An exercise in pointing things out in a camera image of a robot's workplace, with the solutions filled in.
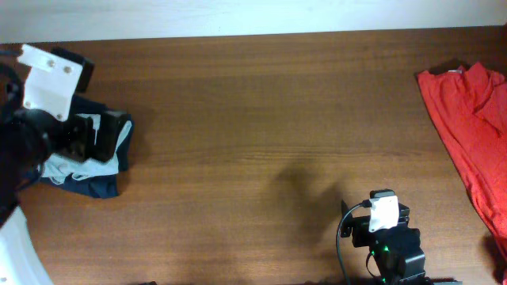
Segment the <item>light blue t-shirt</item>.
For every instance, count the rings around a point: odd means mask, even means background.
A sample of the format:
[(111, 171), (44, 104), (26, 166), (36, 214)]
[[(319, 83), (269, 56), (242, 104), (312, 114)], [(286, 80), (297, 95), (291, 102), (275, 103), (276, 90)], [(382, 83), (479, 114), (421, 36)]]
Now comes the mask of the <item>light blue t-shirt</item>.
[(65, 149), (52, 154), (37, 169), (56, 185), (115, 176), (129, 168), (128, 151), (134, 131), (126, 112), (77, 113), (78, 135)]

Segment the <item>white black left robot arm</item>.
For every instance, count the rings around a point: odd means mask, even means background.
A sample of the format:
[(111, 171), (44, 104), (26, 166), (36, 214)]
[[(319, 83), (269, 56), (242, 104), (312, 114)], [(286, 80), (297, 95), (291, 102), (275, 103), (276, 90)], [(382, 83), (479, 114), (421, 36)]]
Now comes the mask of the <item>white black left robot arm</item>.
[(128, 170), (135, 123), (127, 112), (81, 96), (94, 70), (85, 56), (29, 44), (1, 54), (29, 68), (20, 79), (1, 66), (9, 78), (1, 105), (1, 282), (50, 284), (19, 192), (42, 182), (95, 199), (117, 197), (116, 176)]

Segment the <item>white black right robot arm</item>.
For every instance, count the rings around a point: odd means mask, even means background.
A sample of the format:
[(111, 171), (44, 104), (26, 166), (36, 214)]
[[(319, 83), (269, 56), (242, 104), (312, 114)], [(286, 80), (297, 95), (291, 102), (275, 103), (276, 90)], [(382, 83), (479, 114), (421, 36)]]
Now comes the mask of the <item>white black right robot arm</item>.
[(421, 233), (410, 228), (410, 209), (398, 201), (390, 189), (371, 191), (369, 198), (350, 207), (341, 202), (336, 250), (341, 270), (346, 272), (340, 250), (341, 238), (352, 238), (356, 248), (368, 248), (379, 270), (373, 282), (387, 285), (421, 285), (432, 281), (426, 276)]

